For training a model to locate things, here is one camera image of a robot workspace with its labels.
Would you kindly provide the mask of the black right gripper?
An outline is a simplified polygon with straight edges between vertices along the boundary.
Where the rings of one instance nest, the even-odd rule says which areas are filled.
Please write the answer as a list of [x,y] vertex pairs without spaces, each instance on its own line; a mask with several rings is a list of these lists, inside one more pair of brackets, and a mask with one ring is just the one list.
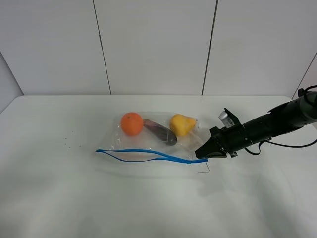
[[222,129],[213,127],[210,134],[207,142],[195,151],[197,158],[226,158],[227,155],[234,158],[237,151],[253,144],[242,125]]

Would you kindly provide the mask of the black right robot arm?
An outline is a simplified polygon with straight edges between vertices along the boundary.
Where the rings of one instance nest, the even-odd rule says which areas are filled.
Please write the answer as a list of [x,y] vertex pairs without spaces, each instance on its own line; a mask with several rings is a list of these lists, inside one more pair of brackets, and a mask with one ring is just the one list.
[[228,109],[220,114],[224,127],[210,129],[211,137],[195,151],[198,159],[236,157],[251,145],[269,143],[274,137],[291,133],[317,121],[316,86],[298,90],[298,98],[271,109],[244,124]]

